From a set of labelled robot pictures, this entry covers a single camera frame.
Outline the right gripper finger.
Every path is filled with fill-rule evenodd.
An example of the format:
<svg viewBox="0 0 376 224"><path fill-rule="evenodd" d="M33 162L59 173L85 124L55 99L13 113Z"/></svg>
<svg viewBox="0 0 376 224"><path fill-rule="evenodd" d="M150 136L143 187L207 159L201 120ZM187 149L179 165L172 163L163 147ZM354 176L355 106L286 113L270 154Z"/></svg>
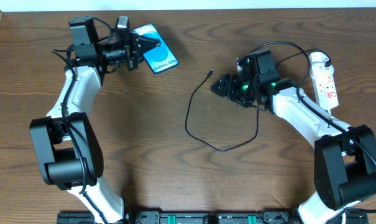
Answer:
<svg viewBox="0 0 376 224"><path fill-rule="evenodd" d="M230 98L232 96L232 83L231 82L214 82L210 90L212 93L220 97Z"/></svg>
<svg viewBox="0 0 376 224"><path fill-rule="evenodd" d="M234 74L224 74L216 82L218 87L230 87L234 83Z"/></svg>

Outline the blue Samsung Galaxy smartphone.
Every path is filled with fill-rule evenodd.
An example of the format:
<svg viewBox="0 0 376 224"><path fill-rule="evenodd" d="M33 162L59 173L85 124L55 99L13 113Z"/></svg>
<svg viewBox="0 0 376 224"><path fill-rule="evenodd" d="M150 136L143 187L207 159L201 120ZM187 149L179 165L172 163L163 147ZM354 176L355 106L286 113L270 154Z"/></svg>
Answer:
<svg viewBox="0 0 376 224"><path fill-rule="evenodd" d="M144 53L145 61L152 69L154 74L162 73L178 65L178 60L162 39L158 30L152 25L147 24L145 26L136 28L133 33L143 35L152 39L158 39L160 45L148 52Z"/></svg>

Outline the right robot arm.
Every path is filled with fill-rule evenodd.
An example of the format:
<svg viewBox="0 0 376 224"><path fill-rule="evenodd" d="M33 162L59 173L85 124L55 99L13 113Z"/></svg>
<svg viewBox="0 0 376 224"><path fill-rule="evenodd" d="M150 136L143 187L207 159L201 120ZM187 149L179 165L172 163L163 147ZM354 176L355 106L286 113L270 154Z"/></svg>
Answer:
<svg viewBox="0 0 376 224"><path fill-rule="evenodd" d="M332 116L338 99L331 59L314 50L309 62L314 100L295 81L281 78L269 50L239 58L238 72L221 76L211 91L284 119L313 147L316 190L295 210L292 223L367 223L369 211L357 204L376 195L374 132Z"/></svg>

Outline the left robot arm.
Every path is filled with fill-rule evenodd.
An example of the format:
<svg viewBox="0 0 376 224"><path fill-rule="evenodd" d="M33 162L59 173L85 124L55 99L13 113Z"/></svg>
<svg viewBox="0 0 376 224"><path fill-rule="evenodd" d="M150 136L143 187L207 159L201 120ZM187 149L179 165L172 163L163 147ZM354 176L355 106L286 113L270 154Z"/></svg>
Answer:
<svg viewBox="0 0 376 224"><path fill-rule="evenodd" d="M33 119L30 136L39 169L47 185L55 185L77 197L87 212L60 212L57 223L135 223L135 216L123 198L103 175L104 158L89 121L95 96L101 89L108 67L121 65L137 69L144 54L160 41L130 29L129 18L121 16L109 35L99 38L97 17L69 20L73 43L61 59L65 83L54 107Z"/></svg>

